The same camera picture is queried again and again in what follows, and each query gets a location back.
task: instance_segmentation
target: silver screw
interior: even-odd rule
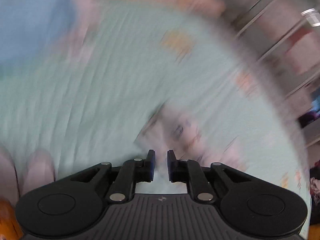
[[[110,199],[113,201],[123,201],[125,199],[125,195],[122,193],[113,193],[110,195]]]
[[[200,193],[197,198],[202,201],[210,201],[213,199],[213,195],[210,193]]]

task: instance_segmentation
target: folded clothing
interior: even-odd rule
[[[52,44],[76,22],[73,0],[0,0],[0,64]]]

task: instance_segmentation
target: blue fabric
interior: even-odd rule
[[[72,0],[0,0],[0,64],[34,55],[75,21]]]

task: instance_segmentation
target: mattress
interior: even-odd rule
[[[89,60],[52,52],[0,68],[0,142],[19,177],[37,148],[51,153],[58,179],[145,157],[135,139],[168,102],[198,120],[211,148],[223,152],[236,141],[248,174],[310,207],[307,163],[218,20],[138,1],[103,0],[102,8],[100,27],[85,40]],[[157,172],[154,182],[137,185],[140,193],[185,190]]]

